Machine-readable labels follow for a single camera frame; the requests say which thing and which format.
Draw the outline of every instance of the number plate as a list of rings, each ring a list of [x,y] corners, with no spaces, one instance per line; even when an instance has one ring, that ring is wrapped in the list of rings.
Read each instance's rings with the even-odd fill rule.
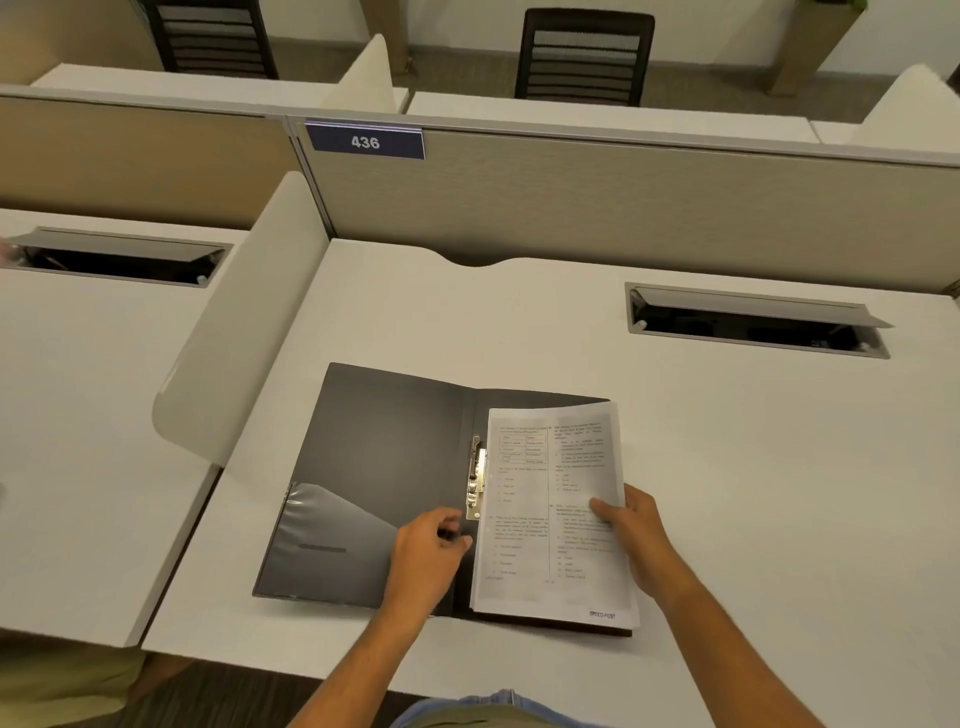
[[[309,119],[306,132],[318,152],[424,159],[423,130]]]

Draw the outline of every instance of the person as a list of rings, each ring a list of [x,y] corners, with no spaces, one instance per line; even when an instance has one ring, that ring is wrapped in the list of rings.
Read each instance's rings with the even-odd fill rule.
[[[654,499],[624,485],[625,507],[592,499],[612,524],[636,584],[662,609],[716,728],[823,728],[767,667],[670,543]],[[460,511],[437,508],[399,529],[383,603],[367,629],[290,723],[290,728],[370,728],[396,669],[446,593],[470,536],[452,542]],[[501,691],[462,700],[426,699],[393,728],[579,728],[586,724]]]

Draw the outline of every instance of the jeans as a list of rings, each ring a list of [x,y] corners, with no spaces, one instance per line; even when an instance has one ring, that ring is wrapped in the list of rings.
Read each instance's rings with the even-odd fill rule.
[[[593,723],[581,723],[572,717],[564,716],[556,711],[552,711],[545,705],[541,705],[536,700],[517,695],[511,690],[497,691],[493,695],[468,695],[459,700],[450,700],[442,697],[428,697],[419,703],[414,703],[403,714],[397,718],[390,728],[409,728],[414,721],[419,720],[428,713],[440,710],[441,708],[453,708],[463,705],[516,705],[527,713],[532,713],[547,720],[560,728],[603,728]]]

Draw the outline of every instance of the forearm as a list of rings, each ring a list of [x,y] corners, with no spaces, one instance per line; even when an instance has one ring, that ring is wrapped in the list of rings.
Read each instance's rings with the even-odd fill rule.
[[[658,602],[717,728],[823,728],[686,565]]]
[[[390,608],[377,612],[290,728],[370,728],[390,681],[423,627]]]

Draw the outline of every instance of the left hand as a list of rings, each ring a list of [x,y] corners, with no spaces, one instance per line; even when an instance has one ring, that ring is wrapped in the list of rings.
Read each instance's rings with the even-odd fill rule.
[[[473,544],[470,536],[446,541],[437,535],[438,529],[459,530],[460,516],[456,508],[435,508],[400,528],[381,611],[407,620],[418,630],[423,627]]]

